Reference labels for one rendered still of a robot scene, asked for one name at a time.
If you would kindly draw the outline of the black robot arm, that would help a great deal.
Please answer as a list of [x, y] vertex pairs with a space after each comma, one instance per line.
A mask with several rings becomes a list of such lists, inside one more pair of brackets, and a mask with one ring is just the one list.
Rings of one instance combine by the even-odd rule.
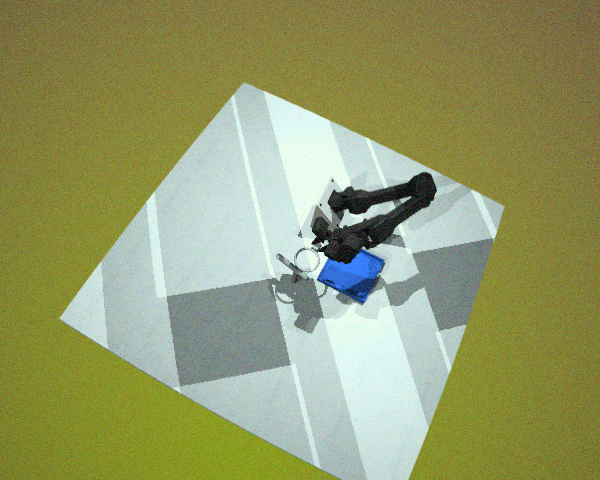
[[[407, 183], [385, 189], [355, 190], [353, 186], [346, 187], [343, 192], [337, 192], [334, 189], [328, 204], [335, 213], [348, 209], [350, 213], [359, 215], [366, 213], [375, 204], [411, 198], [386, 214], [378, 214], [369, 220], [365, 218], [363, 222], [347, 227], [343, 242], [339, 237], [328, 238], [329, 244], [324, 255], [332, 261], [340, 263], [356, 258], [363, 246], [367, 250], [375, 248], [392, 235], [396, 226], [417, 211], [428, 208], [430, 202], [434, 201], [436, 192], [437, 188], [432, 175], [425, 171], [415, 175]], [[369, 235], [372, 242], [368, 238]]]

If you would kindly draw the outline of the blue tray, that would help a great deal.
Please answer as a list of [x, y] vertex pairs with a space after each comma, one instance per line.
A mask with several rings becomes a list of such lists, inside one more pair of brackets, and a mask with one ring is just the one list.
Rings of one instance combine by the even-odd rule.
[[349, 264], [327, 259], [317, 281], [364, 303], [384, 260], [362, 249]]

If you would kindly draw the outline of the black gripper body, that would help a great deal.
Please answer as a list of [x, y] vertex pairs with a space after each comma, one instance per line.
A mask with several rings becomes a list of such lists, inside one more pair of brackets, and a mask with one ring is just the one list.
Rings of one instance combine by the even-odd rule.
[[[339, 237], [341, 239], [341, 242], [343, 242], [344, 238], [346, 237], [346, 228], [348, 226], [344, 225], [343, 229], [340, 229], [340, 230], [338, 230], [336, 228], [336, 229], [334, 229], [333, 232], [328, 230], [328, 226], [329, 226], [329, 223], [322, 216], [317, 217], [315, 219], [314, 225], [312, 227], [312, 232], [317, 237], [320, 237], [323, 241], [328, 240], [328, 238], [330, 238], [330, 237]], [[351, 262], [352, 262], [352, 260], [347, 260], [343, 263], [346, 265]]]

